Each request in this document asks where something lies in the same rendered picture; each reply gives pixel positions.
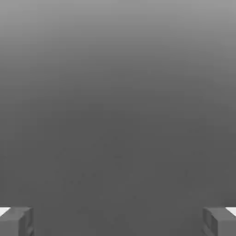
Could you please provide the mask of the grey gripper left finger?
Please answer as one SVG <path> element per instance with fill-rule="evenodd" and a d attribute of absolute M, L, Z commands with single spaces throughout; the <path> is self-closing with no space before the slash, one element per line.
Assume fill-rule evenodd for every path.
<path fill-rule="evenodd" d="M 35 236 L 32 207 L 0 207 L 0 236 Z"/>

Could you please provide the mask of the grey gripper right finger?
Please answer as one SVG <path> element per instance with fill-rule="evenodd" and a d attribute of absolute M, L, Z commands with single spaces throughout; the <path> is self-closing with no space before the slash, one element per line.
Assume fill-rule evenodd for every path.
<path fill-rule="evenodd" d="M 203 236 L 236 236 L 236 207 L 205 207 Z"/>

